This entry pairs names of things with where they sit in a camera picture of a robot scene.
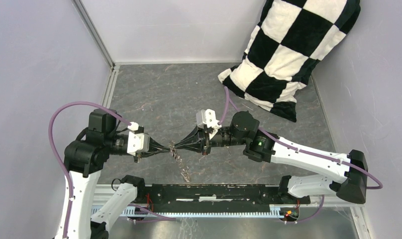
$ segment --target wall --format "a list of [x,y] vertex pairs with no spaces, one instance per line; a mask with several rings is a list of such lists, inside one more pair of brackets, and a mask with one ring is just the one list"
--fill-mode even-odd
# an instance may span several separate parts
[[265,0],[82,2],[116,62],[234,62]]
[[[49,239],[65,180],[47,126],[61,105],[100,102],[109,67],[70,0],[0,0],[0,239]],[[55,121],[59,151],[89,108]]]
[[335,146],[364,151],[384,184],[367,192],[376,238],[402,238],[402,0],[361,6],[353,30],[313,76]]

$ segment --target pillow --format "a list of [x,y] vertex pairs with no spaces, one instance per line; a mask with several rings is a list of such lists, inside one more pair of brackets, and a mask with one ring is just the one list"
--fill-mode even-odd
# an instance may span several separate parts
[[359,0],[267,0],[242,63],[219,74],[237,96],[296,122],[294,94],[346,36]]

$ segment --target purple cable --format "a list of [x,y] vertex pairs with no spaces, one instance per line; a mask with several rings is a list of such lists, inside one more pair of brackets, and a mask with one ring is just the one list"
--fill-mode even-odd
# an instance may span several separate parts
[[309,217],[307,217],[307,218],[305,218],[305,219],[298,220],[298,221],[296,221],[296,222],[286,222],[286,224],[298,224],[298,223],[304,223],[304,222],[306,222],[306,221],[309,221],[309,220],[313,219],[315,216],[318,215],[318,213],[321,211],[321,209],[322,209],[323,206],[324,206],[324,195],[322,195],[321,203],[320,203],[320,205],[318,206],[318,209],[317,209],[317,211],[315,211],[314,214],[312,214],[311,216],[309,216]]
[[224,119],[226,118],[227,111],[229,110],[229,89],[227,87],[224,87],[224,92],[226,93],[226,102],[224,103],[223,114],[221,115],[221,119],[218,122],[219,125],[223,123]]
[[[49,122],[49,142],[50,142],[50,146],[52,147],[52,151],[57,159],[57,162],[59,163],[60,167],[62,168],[63,173],[65,174],[66,180],[68,181],[68,187],[69,187],[69,197],[68,198],[73,198],[74,197],[74,184],[72,182],[72,178],[69,175],[68,170],[66,169],[65,165],[63,164],[62,159],[60,158],[59,153],[57,152],[54,140],[53,140],[53,124],[55,122],[55,119],[57,117],[57,115],[64,109],[71,107],[71,106],[92,106],[92,107],[96,107],[99,108],[109,114],[111,114],[112,116],[114,116],[116,119],[124,122],[127,125],[131,125],[131,122],[125,120],[124,118],[122,118],[121,116],[119,116],[118,114],[116,114],[115,112],[101,106],[95,103],[91,103],[91,102],[85,102],[85,101],[77,101],[77,102],[71,102],[68,103],[60,108],[58,108],[56,110],[56,112],[53,114],[52,118],[50,119]],[[72,210],[72,201],[69,200],[68,202],[68,207],[66,209],[66,215],[65,215],[65,224],[63,225],[63,238],[66,238],[68,236],[68,226],[69,226],[69,219],[71,217],[71,210]]]
[[155,212],[152,212],[152,211],[150,211],[150,210],[148,210],[145,207],[142,207],[140,205],[128,204],[128,206],[139,208],[143,212],[150,213],[150,214],[153,214],[153,215],[161,218],[161,219],[155,219],[155,220],[150,220],[150,221],[135,221],[136,223],[153,223],[153,222],[160,222],[160,221],[176,221],[176,218],[169,218],[169,217],[162,216],[162,215],[157,214]]
[[[235,105],[235,103],[233,102],[232,99],[229,98],[229,102],[232,104],[232,106],[235,108],[235,110],[240,111],[238,109],[238,107]],[[337,160],[335,158],[332,158],[332,157],[329,157],[329,156],[326,156],[326,155],[322,155],[322,154],[319,154],[319,153],[310,152],[310,151],[307,151],[307,150],[304,150],[304,149],[298,149],[298,148],[296,148],[296,147],[294,147],[292,145],[289,145],[287,143],[281,142],[280,140],[276,139],[271,134],[269,134],[264,128],[259,127],[258,129],[262,133],[264,133],[267,137],[269,137],[272,141],[274,141],[274,142],[276,142],[278,144],[281,144],[284,147],[290,148],[290,149],[292,149],[294,151],[297,151],[297,152],[300,152],[300,153],[308,154],[308,155],[319,157],[319,158],[322,158],[322,159],[327,159],[327,160],[330,160],[332,162],[342,163],[344,165],[347,165],[347,166],[349,166],[351,168],[354,168],[354,169],[358,170],[359,172],[361,172],[361,173],[365,174],[366,176],[370,177],[372,180],[374,180],[378,184],[378,186],[367,186],[367,189],[382,189],[383,188],[382,182],[380,180],[378,180],[374,175],[372,175],[371,173],[367,172],[366,170],[364,170],[364,169],[362,169],[362,168],[360,168],[360,167],[358,167],[358,166],[356,166],[354,164],[351,164],[351,163],[348,163],[348,162],[345,162],[345,161],[342,161],[342,160]]]

